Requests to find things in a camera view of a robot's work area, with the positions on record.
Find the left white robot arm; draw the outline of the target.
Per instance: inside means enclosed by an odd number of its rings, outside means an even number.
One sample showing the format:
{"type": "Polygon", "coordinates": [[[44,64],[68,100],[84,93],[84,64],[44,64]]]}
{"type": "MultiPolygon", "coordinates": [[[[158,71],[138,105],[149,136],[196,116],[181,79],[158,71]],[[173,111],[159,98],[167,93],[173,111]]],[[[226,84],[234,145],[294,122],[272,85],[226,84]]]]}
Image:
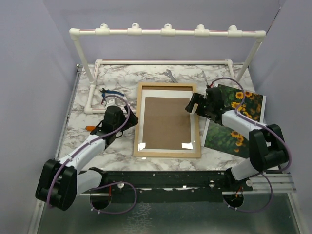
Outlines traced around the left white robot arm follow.
{"type": "Polygon", "coordinates": [[[92,167],[83,172],[83,168],[104,152],[119,137],[118,133],[137,123],[138,118],[129,106],[123,109],[108,107],[103,120],[78,148],[62,159],[45,162],[35,192],[36,199],[65,211],[81,193],[90,189],[99,193],[105,191],[108,181],[104,171],[92,167]]]}

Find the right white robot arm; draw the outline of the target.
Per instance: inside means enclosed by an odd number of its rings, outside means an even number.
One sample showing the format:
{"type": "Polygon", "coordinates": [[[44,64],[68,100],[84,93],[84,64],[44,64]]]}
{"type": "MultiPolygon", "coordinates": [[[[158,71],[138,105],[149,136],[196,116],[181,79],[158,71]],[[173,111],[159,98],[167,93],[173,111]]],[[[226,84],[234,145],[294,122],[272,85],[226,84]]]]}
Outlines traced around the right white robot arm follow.
{"type": "Polygon", "coordinates": [[[240,187],[243,179],[291,162],[280,127],[262,124],[242,115],[238,109],[226,107],[219,88],[208,87],[206,95],[193,93],[185,110],[231,128],[248,140],[249,157],[228,169],[224,178],[224,185],[230,191],[240,187]]]}

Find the sunflower photo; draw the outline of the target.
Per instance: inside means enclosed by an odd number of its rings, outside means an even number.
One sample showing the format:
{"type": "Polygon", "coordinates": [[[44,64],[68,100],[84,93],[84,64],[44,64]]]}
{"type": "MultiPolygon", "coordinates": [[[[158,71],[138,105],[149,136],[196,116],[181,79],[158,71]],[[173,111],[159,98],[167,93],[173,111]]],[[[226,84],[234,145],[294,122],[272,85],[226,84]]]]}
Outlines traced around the sunflower photo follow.
{"type": "MultiPolygon", "coordinates": [[[[222,84],[217,84],[216,86],[222,92],[226,107],[236,108],[242,101],[243,92],[241,90],[222,84]]],[[[239,112],[250,119],[262,123],[266,97],[250,91],[246,91],[245,95],[244,103],[238,108],[239,112]]],[[[210,120],[206,120],[202,146],[241,158],[249,157],[249,142],[242,134],[210,120]]]]}

